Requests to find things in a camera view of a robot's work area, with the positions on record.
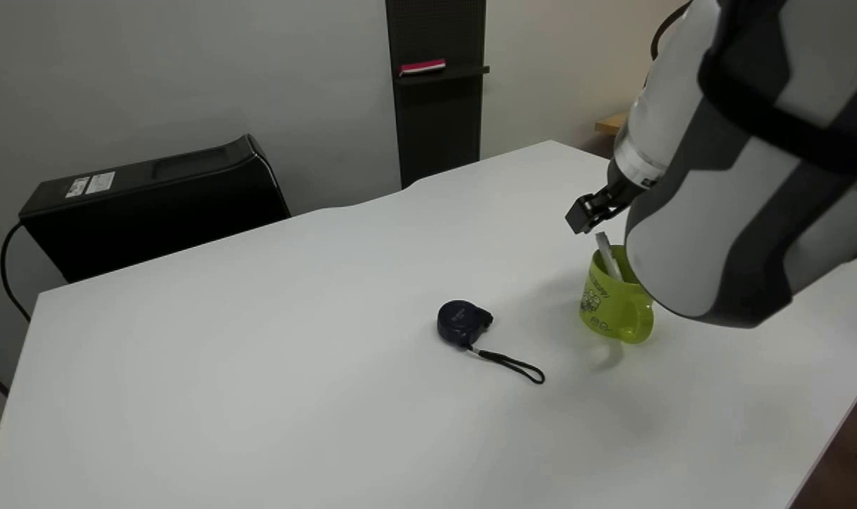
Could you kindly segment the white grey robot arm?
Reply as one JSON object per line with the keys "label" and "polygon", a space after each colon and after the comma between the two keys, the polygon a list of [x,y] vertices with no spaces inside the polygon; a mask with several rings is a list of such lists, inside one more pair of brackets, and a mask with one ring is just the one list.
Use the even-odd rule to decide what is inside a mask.
{"label": "white grey robot arm", "polygon": [[857,0],[687,0],[607,181],[571,232],[624,219],[662,307],[755,327],[857,259]]}

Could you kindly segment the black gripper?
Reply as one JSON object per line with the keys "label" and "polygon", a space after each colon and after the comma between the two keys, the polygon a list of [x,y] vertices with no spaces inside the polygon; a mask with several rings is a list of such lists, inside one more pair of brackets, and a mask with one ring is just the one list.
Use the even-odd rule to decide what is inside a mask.
{"label": "black gripper", "polygon": [[595,222],[611,219],[642,194],[617,160],[607,164],[604,182],[595,192],[580,194],[564,212],[564,222],[573,235],[588,235]]}

